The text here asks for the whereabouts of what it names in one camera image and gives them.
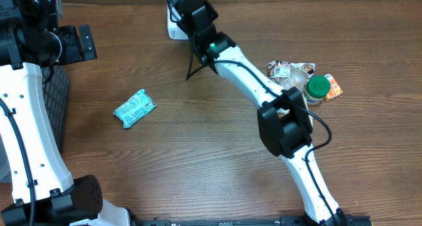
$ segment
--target trash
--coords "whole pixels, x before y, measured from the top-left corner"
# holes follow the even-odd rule
[[[142,89],[117,108],[113,114],[123,121],[123,128],[131,128],[156,106],[152,99],[145,94],[145,90]]]
[[[298,88],[303,92],[303,87],[315,73],[313,63],[289,63],[285,61],[272,61],[267,65],[267,77],[285,89]]]
[[[340,96],[343,93],[343,90],[331,74],[325,74],[325,78],[327,78],[331,84],[330,92],[327,94],[327,96],[325,96],[325,101],[331,101],[334,98]]]

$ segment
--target wooden table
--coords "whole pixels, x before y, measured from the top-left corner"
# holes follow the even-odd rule
[[[334,132],[320,170],[346,213],[373,225],[422,224],[422,2],[216,5],[218,30],[262,71],[274,59],[316,63],[343,96],[311,108]],[[91,25],[98,60],[69,65],[63,158],[104,197],[142,219],[301,215],[282,161],[258,136],[252,105],[203,70],[185,82],[187,42],[168,38],[166,6],[65,6],[61,24]],[[113,116],[144,88],[158,104],[131,130]],[[316,143],[326,139],[315,125]],[[0,185],[0,208],[12,202]]]

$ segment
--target small jar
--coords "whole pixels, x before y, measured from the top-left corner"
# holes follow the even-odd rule
[[[306,83],[303,95],[308,105],[319,104],[330,92],[331,84],[324,76],[314,76]]]

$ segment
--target orange wrapper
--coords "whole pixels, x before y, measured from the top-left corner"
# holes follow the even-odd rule
[[[337,81],[334,79],[334,77],[331,74],[325,74],[324,75],[325,78],[328,79],[328,81],[330,81],[331,83],[331,90],[330,92],[327,94],[327,96],[325,96],[325,101],[331,101],[334,98],[340,96],[343,93],[342,88],[338,85]]]

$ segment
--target black mounting bracket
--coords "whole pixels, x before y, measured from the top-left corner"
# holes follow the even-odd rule
[[[353,216],[341,213],[341,222],[338,226],[371,226],[369,216]],[[307,215],[282,216],[277,219],[221,219],[196,221],[170,221],[155,219],[150,221],[131,221],[131,226],[333,226],[332,222],[315,223]]]
[[[308,114],[297,107],[306,109],[301,92],[297,88],[283,90],[283,95],[258,110],[259,136],[262,143],[274,156],[293,158],[294,152],[312,142],[312,125]],[[280,108],[290,112],[279,118]]]
[[[83,219],[96,219],[103,207],[100,184],[93,175],[74,180],[64,192],[51,190],[50,198],[36,201],[36,225],[69,225]],[[17,200],[1,212],[6,226],[27,225],[30,203]]]
[[[59,27],[60,0],[0,0],[0,66],[21,69],[68,65],[97,58],[90,27]]]
[[[227,48],[236,46],[223,32],[217,32],[213,22],[218,18],[218,13],[207,0],[180,0],[173,6],[182,16],[177,25],[191,37],[199,63],[208,64]],[[214,65],[210,68],[217,73]]]

